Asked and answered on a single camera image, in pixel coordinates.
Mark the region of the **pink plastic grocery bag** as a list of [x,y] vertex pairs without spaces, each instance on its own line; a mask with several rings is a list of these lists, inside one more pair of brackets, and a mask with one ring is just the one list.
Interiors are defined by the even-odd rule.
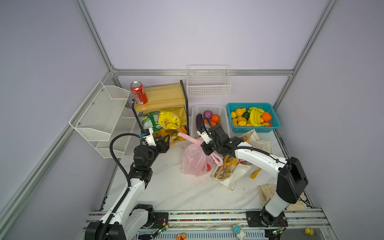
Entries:
[[222,157],[215,151],[209,155],[204,153],[201,144],[205,142],[201,137],[195,139],[184,133],[178,133],[178,136],[191,143],[182,155],[182,172],[185,175],[200,177],[210,171],[208,166],[223,165]]

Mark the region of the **white canvas tote bag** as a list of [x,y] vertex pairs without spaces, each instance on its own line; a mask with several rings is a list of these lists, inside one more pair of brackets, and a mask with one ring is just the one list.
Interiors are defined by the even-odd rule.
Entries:
[[[251,130],[241,136],[241,138],[249,143],[252,147],[265,151],[269,154],[272,153],[271,142],[262,140],[255,130]],[[219,184],[234,190],[236,182],[244,177],[249,171],[259,171],[260,168],[254,167],[244,160],[238,160],[232,157],[225,157],[222,166],[215,167],[211,178]]]

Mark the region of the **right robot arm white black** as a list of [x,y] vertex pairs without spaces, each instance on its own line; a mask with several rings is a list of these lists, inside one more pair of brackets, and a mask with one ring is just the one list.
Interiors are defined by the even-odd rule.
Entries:
[[196,127],[207,156],[218,153],[223,157],[243,160],[277,179],[276,193],[255,220],[259,225],[272,227],[283,218],[283,211],[300,199],[309,181],[297,158],[280,158],[253,147],[239,137],[229,138],[221,126],[213,126],[202,114],[196,117]]

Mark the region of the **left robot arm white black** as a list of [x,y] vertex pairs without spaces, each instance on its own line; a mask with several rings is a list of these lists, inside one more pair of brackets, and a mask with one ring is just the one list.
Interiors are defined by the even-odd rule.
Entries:
[[[119,162],[113,149],[115,141],[126,136],[142,141],[134,149],[134,161],[129,172]],[[153,206],[138,204],[137,200],[152,178],[152,165],[156,158],[169,150],[170,139],[170,135],[154,138],[152,129],[146,129],[139,135],[124,133],[111,140],[110,153],[124,174],[126,185],[113,207],[99,221],[89,223],[85,231],[86,240],[132,240],[142,227],[153,225]]]

